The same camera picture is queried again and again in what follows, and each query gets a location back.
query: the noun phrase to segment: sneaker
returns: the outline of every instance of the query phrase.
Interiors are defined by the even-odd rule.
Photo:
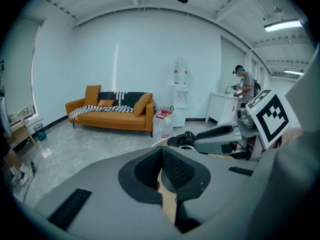
[[[16,185],[17,181],[21,178],[21,173],[19,171],[19,173],[17,173],[16,175],[14,175],[12,177],[12,180],[11,180],[11,184],[12,185]]]
[[[21,181],[20,184],[21,186],[25,186],[28,182],[29,179],[29,169],[26,168],[26,171],[20,171],[21,172]]]

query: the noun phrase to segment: wooden table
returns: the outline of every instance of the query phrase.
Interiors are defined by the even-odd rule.
[[[28,137],[32,141],[33,145],[36,148],[38,148],[38,145],[35,142],[34,138],[28,132],[28,128],[27,128],[28,122],[29,120],[25,120],[23,123],[18,123],[17,125],[11,128],[11,137],[6,137],[6,141],[11,146],[11,148],[14,148],[16,146],[14,144],[19,144],[21,141],[24,141]]]

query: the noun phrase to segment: gray shirt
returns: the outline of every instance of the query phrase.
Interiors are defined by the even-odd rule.
[[[249,103],[255,97],[255,81],[250,72],[245,72],[243,77],[243,86],[251,86],[251,90],[244,92],[242,95],[242,103]]]

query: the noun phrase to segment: backpack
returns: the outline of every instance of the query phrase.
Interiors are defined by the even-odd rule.
[[[257,97],[261,93],[261,86],[257,82],[257,80],[253,79],[254,81],[254,90],[253,90],[253,96]]]

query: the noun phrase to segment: white cabinet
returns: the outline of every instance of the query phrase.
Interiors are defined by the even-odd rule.
[[[239,101],[238,97],[230,94],[211,92],[205,122],[207,123],[209,118],[212,118],[218,122],[219,126],[236,121]]]

